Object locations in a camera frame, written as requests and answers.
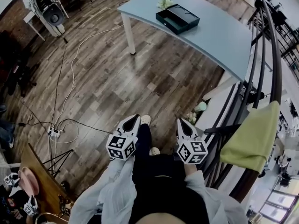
white jacket sleeve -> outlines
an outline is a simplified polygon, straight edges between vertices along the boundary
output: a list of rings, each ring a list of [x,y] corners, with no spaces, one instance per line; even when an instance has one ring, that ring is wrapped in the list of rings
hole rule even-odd
[[[203,174],[197,171],[186,177],[187,187],[204,199],[210,224],[247,224],[241,205],[216,189],[206,188]]]
[[[99,203],[103,203],[102,224],[128,224],[137,196],[132,181],[133,165],[134,158],[129,158],[118,178],[100,192]]]
[[[117,179],[124,164],[121,160],[111,161],[100,179],[81,194],[71,210],[70,224],[86,224],[99,209],[102,209],[103,204],[98,203],[100,192]]]

power strip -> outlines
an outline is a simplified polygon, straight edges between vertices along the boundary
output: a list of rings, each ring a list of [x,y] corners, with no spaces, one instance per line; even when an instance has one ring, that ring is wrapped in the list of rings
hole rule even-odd
[[[49,134],[50,137],[59,138],[60,137],[60,130],[51,128],[49,126],[49,128],[48,128],[48,134]]]

white cable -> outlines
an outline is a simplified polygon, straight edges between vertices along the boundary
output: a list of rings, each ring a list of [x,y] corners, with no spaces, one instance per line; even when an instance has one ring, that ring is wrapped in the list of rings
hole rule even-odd
[[[64,100],[64,104],[63,104],[63,106],[62,106],[62,111],[61,111],[60,115],[58,116],[58,118],[56,119],[56,122],[55,122],[54,126],[56,125],[56,123],[58,122],[60,116],[62,115],[62,113],[63,113],[63,111],[64,111],[64,105],[65,105],[65,102],[66,102],[66,100],[68,99],[68,97],[70,96],[72,90],[74,89],[74,85],[75,85],[75,74],[74,74],[74,70],[73,70],[73,63],[74,63],[74,60],[75,60],[75,59],[77,58],[77,56],[78,56],[79,49],[80,49],[81,45],[82,45],[84,42],[86,42],[89,38],[92,38],[92,37],[94,37],[94,36],[96,36],[96,35],[100,35],[100,34],[102,34],[102,33],[104,33],[104,32],[115,31],[115,30],[117,30],[118,28],[121,28],[122,26],[123,26],[123,24],[122,24],[121,26],[115,28],[115,29],[110,29],[110,30],[102,31],[102,32],[100,32],[100,33],[91,35],[90,37],[86,38],[84,41],[82,41],[82,42],[80,43],[80,45],[79,45],[79,47],[78,47],[78,50],[77,50],[77,53],[76,53],[76,56],[75,56],[75,58],[73,59],[73,61],[71,62],[71,70],[72,70],[72,74],[73,74],[73,84],[72,84],[72,86],[71,86],[71,90],[70,90],[69,94],[67,95],[67,97],[66,97],[65,100]]]
[[[78,129],[78,134],[77,134],[77,136],[75,137],[75,139],[74,140],[72,140],[72,141],[69,141],[69,142],[56,142],[56,139],[55,140],[53,140],[53,139],[51,139],[51,137],[50,137],[50,140],[52,140],[52,141],[55,141],[55,147],[56,147],[56,144],[68,144],[68,143],[72,143],[73,141],[75,141],[76,139],[77,139],[77,137],[79,136],[79,127],[78,127],[78,125],[76,125],[75,123],[67,123],[65,126],[64,126],[64,128],[67,126],[67,125],[69,125],[69,124],[74,124],[76,127],[77,127],[77,129]]]

light blue table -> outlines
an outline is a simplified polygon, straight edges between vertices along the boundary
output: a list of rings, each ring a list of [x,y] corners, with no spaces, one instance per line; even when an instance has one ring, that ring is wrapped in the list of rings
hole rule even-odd
[[[204,96],[208,100],[237,81],[244,81],[250,56],[250,30],[225,11],[205,0],[173,0],[200,18],[197,27],[175,35],[156,19],[159,0],[130,0],[118,11],[121,12],[128,40],[129,51],[135,54],[130,17],[152,25],[192,46],[211,58],[231,78]]]

pink bowl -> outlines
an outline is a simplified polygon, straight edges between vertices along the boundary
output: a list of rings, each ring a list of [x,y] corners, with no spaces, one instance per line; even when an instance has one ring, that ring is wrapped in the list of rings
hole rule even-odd
[[[18,171],[20,177],[19,186],[28,196],[36,196],[39,193],[37,179],[33,172],[28,167],[23,167]]]

